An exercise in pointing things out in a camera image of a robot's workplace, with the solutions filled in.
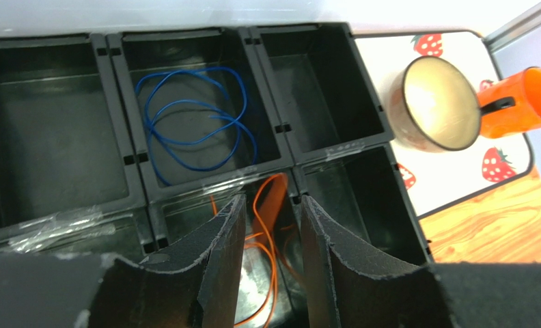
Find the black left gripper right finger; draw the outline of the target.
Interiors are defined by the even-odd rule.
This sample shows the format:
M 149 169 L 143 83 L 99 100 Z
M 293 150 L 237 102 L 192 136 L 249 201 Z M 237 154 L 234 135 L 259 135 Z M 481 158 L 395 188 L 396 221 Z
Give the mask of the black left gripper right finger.
M 312 327 L 452 327 L 429 268 L 377 249 L 307 195 L 301 244 Z

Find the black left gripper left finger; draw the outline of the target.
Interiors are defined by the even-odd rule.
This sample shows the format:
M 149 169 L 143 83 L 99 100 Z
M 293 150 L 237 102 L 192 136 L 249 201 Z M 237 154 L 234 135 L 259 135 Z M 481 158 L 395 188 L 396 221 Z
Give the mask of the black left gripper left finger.
M 232 327 L 245 243 L 246 197 L 134 263 L 111 265 L 89 310 L 89 327 Z

